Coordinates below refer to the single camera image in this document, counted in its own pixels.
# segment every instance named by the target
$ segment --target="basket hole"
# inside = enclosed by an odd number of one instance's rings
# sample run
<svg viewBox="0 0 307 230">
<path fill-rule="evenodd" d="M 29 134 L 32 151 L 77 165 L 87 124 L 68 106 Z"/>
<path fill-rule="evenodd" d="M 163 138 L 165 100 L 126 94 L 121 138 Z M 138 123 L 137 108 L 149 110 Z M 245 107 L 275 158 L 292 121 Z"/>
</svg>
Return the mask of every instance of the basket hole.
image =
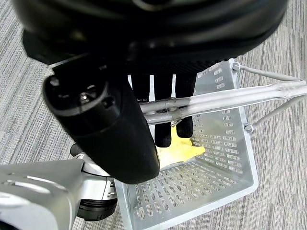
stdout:
<svg viewBox="0 0 307 230">
<path fill-rule="evenodd" d="M 226 160 L 225 160 L 224 158 L 222 158 L 222 157 L 217 157 L 217 156 L 215 156 L 214 158 L 215 158 L 217 161 L 226 162 Z"/>
<path fill-rule="evenodd" d="M 162 198 L 162 197 L 163 197 L 163 196 L 162 196 L 162 193 L 160 192 L 160 190 L 156 190 L 156 192 L 157 192 L 159 198 Z"/>
<path fill-rule="evenodd" d="M 222 139 L 220 135 L 210 135 L 210 138 L 212 139 Z"/>
<path fill-rule="evenodd" d="M 224 177 L 224 179 L 227 180 L 227 181 L 229 181 L 229 182 L 232 183 L 232 184 L 236 184 L 236 183 L 237 183 L 236 181 L 234 181 L 233 179 L 230 179 L 230 178 L 228 178 L 228 177 Z"/>
<path fill-rule="evenodd" d="M 237 169 L 237 168 L 232 167 L 232 166 L 229 166 L 229 169 L 236 172 L 236 173 L 243 174 L 243 171 L 241 169 Z"/>
<path fill-rule="evenodd" d="M 218 181 L 221 182 L 221 183 L 223 183 L 223 184 L 225 184 L 225 185 L 227 185 L 227 186 L 229 186 L 229 187 L 232 186 L 230 183 L 228 183 L 227 181 L 224 181 L 224 180 L 222 180 L 222 179 L 219 179 Z"/>
<path fill-rule="evenodd" d="M 185 175 L 186 177 L 189 177 L 189 174 L 187 174 L 186 172 L 182 172 L 183 175 Z"/>
<path fill-rule="evenodd" d="M 186 198 L 187 201 L 191 202 L 192 199 L 191 197 L 189 197 L 189 195 L 186 192 L 183 192 L 182 194 Z"/>
<path fill-rule="evenodd" d="M 153 187 L 154 188 L 158 188 L 157 184 L 155 183 L 155 181 L 153 181 Z"/>
<path fill-rule="evenodd" d="M 176 180 L 180 181 L 180 178 L 177 175 L 173 175 L 173 176 L 176 178 Z"/>
<path fill-rule="evenodd" d="M 141 185 L 141 190 L 142 190 L 143 193 L 145 192 L 145 186 L 144 185 Z"/>
<path fill-rule="evenodd" d="M 138 200 L 138 206 L 141 206 L 142 205 L 142 198 L 141 198 L 140 195 L 138 195 L 137 200 Z"/>
<path fill-rule="evenodd" d="M 148 199 L 147 193 L 145 193 L 143 196 L 144 196 L 145 203 L 148 203 L 148 202 L 149 202 L 149 199 Z"/>
<path fill-rule="evenodd" d="M 236 149 L 225 148 L 225 151 L 233 154 L 239 154 L 238 150 Z"/>
<path fill-rule="evenodd" d="M 198 192 L 201 196 L 205 196 L 206 194 L 200 190 L 199 188 L 195 188 L 196 192 Z"/>
<path fill-rule="evenodd" d="M 183 181 L 180 181 L 180 184 L 185 187 L 185 188 L 188 188 L 188 186 L 183 182 Z"/>
<path fill-rule="evenodd" d="M 186 180 L 186 183 L 190 185 L 191 187 L 194 187 L 194 184 L 190 180 Z"/>
<path fill-rule="evenodd" d="M 223 76 L 221 76 L 221 77 L 215 79 L 215 83 L 219 83 L 219 82 L 221 82 L 222 80 L 224 80 L 224 77 L 223 77 Z"/>
<path fill-rule="evenodd" d="M 219 191 L 220 189 L 219 188 L 217 188 L 215 185 L 213 185 L 213 184 L 211 184 L 211 183 L 207 183 L 207 185 L 210 187 L 210 188 L 212 188 L 212 189 L 214 189 L 215 191 Z"/>
<path fill-rule="evenodd" d="M 139 194 L 140 194 L 139 187 L 135 187 L 135 193 L 136 193 L 136 195 L 139 195 Z"/>
<path fill-rule="evenodd" d="M 169 186 L 169 188 L 170 188 L 170 190 L 171 190 L 173 193 L 176 192 L 176 190 L 175 190 L 171 185 Z"/>
<path fill-rule="evenodd" d="M 144 209 L 143 207 L 140 207 L 138 210 L 137 210 L 137 215 L 140 219 L 145 219 L 145 212 L 144 212 Z"/>
<path fill-rule="evenodd" d="M 221 157 L 224 156 L 224 154 L 223 154 L 222 152 L 213 151 L 213 153 L 214 153 L 215 155 L 218 155 L 218 156 L 221 156 Z"/>
<path fill-rule="evenodd" d="M 231 120 L 231 119 L 232 119 L 231 116 L 223 116 L 223 120 L 224 120 L 224 121 L 229 121 L 229 120 Z"/>
<path fill-rule="evenodd" d="M 161 203 L 162 203 L 162 206 L 165 209 L 165 211 L 168 211 L 169 210 L 169 206 L 168 206 L 167 202 L 165 200 L 161 200 Z"/>
<path fill-rule="evenodd" d="M 215 164 L 218 165 L 218 166 L 221 166 L 221 167 L 223 167 L 223 168 L 227 168 L 227 165 L 226 165 L 226 164 L 223 164 L 223 163 L 221 163 L 221 162 L 216 161 Z"/>
<path fill-rule="evenodd" d="M 193 192 L 192 190 L 189 190 L 189 192 L 192 194 L 192 196 L 195 198 L 195 199 L 199 199 L 200 197 L 198 195 L 195 194 L 195 192 Z"/>
<path fill-rule="evenodd" d="M 218 172 L 216 172 L 216 171 L 212 171 L 212 174 L 214 174 L 214 175 L 216 175 L 216 176 L 222 176 L 222 175 L 220 175 Z"/>
<path fill-rule="evenodd" d="M 234 135 L 235 131 L 234 130 L 226 130 L 226 134 Z"/>
<path fill-rule="evenodd" d="M 177 207 L 177 206 L 178 206 L 178 204 L 176 203 L 175 199 L 174 199 L 172 196 L 169 197 L 168 199 L 169 199 L 169 201 L 171 202 L 171 204 L 172 204 L 174 207 Z"/>
<path fill-rule="evenodd" d="M 212 145 L 212 148 L 213 148 L 214 150 L 223 151 L 223 147 L 221 147 L 221 146 Z"/>
<path fill-rule="evenodd" d="M 204 179 L 202 179 L 201 177 L 199 177 L 199 176 L 196 176 L 196 178 L 198 179 L 198 180 L 200 180 L 201 182 L 205 182 L 205 180 Z"/>
<path fill-rule="evenodd" d="M 224 140 L 229 140 L 229 141 L 236 141 L 236 138 L 235 137 L 233 137 L 233 136 L 223 136 L 223 139 Z"/>
<path fill-rule="evenodd" d="M 195 178 L 191 178 L 191 180 L 192 180 L 195 184 L 200 184 L 197 180 L 195 180 Z"/>
<path fill-rule="evenodd" d="M 213 184 L 217 185 L 217 186 L 220 186 L 221 188 L 225 188 L 224 185 L 218 183 L 217 181 L 212 181 Z"/>
<path fill-rule="evenodd" d="M 158 202 L 154 202 L 154 208 L 155 210 L 157 211 L 158 214 L 161 214 L 162 213 L 162 210 L 160 208 L 160 205 L 158 204 Z"/>
<path fill-rule="evenodd" d="M 225 127 L 232 127 L 232 126 L 234 126 L 234 124 L 232 122 L 225 122 L 224 126 Z"/>
<path fill-rule="evenodd" d="M 205 157 L 205 160 L 208 161 L 208 162 L 210 162 L 210 163 L 214 163 L 214 160 L 211 160 L 211 159 L 209 159 L 209 158 L 206 158 L 206 157 Z"/>
<path fill-rule="evenodd" d="M 150 186 L 150 184 L 149 183 L 147 183 L 146 184 L 147 185 L 147 189 L 148 189 L 148 191 L 150 191 L 152 188 L 151 188 L 151 186 Z"/>
<path fill-rule="evenodd" d="M 182 188 L 176 183 L 176 184 L 174 184 L 174 186 L 179 190 L 179 191 L 181 191 L 182 190 Z"/>
<path fill-rule="evenodd" d="M 238 162 L 235 162 L 235 161 L 230 161 L 230 160 L 228 160 L 228 163 L 231 164 L 231 165 L 233 165 L 233 166 L 242 168 L 241 163 L 238 163 Z"/>
<path fill-rule="evenodd" d="M 222 142 L 221 142 L 221 141 L 217 141 L 217 140 L 212 140 L 212 141 L 211 141 L 211 144 L 214 144 L 214 145 L 222 145 Z"/>
<path fill-rule="evenodd" d="M 150 196 L 151 196 L 152 200 L 155 201 L 155 195 L 154 195 L 153 192 L 150 192 Z"/>
<path fill-rule="evenodd" d="M 147 208 L 148 216 L 152 217 L 154 215 L 153 210 L 152 210 L 152 206 L 146 205 L 146 208 Z"/>
<path fill-rule="evenodd" d="M 238 145 L 236 143 L 230 143 L 230 142 L 224 142 L 224 145 L 227 146 L 227 147 L 233 147 L 233 148 L 238 147 Z"/>
<path fill-rule="evenodd" d="M 168 184 L 168 181 L 167 181 L 166 178 L 163 178 L 163 180 L 164 180 L 165 184 Z"/>
<path fill-rule="evenodd" d="M 214 176 L 213 174 L 211 174 L 211 173 L 209 173 L 209 172 L 207 172 L 206 175 L 208 175 L 208 176 L 210 176 L 210 177 L 216 179 L 216 176 Z"/>
<path fill-rule="evenodd" d="M 207 188 L 206 186 L 201 185 L 201 188 L 206 191 L 208 194 L 212 194 L 211 190 L 209 188 Z"/>
<path fill-rule="evenodd" d="M 230 113 L 230 109 L 226 109 L 222 111 L 222 114 L 228 114 L 228 113 Z"/>
<path fill-rule="evenodd" d="M 175 180 L 174 180 L 173 177 L 169 176 L 168 178 L 169 178 L 169 180 L 170 180 L 171 182 L 173 182 L 173 183 L 175 182 Z"/>
<path fill-rule="evenodd" d="M 163 182 L 161 180 L 158 180 L 161 186 L 164 186 Z"/>
<path fill-rule="evenodd" d="M 184 199 L 179 194 L 177 194 L 176 197 L 179 200 L 179 202 L 183 205 L 184 204 Z"/>
<path fill-rule="evenodd" d="M 163 190 L 164 190 L 166 195 L 170 195 L 169 191 L 165 187 L 163 188 Z"/>
</svg>

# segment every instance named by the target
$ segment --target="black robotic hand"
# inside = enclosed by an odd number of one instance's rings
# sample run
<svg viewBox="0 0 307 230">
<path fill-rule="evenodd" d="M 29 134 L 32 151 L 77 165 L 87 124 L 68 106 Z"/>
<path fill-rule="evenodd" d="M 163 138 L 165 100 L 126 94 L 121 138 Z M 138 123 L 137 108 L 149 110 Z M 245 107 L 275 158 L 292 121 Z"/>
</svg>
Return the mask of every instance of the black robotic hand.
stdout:
<svg viewBox="0 0 307 230">
<path fill-rule="evenodd" d="M 132 75 L 133 91 L 139 102 L 149 101 L 149 76 Z M 156 74 L 154 76 L 154 95 L 156 100 L 171 97 L 172 93 L 172 74 Z M 194 93 L 196 74 L 177 74 L 175 93 L 177 98 L 189 97 Z M 158 147 L 168 147 L 171 144 L 170 123 L 155 125 L 155 143 Z M 177 134 L 181 138 L 190 138 L 193 134 L 192 117 L 184 118 L 177 124 Z"/>
</svg>

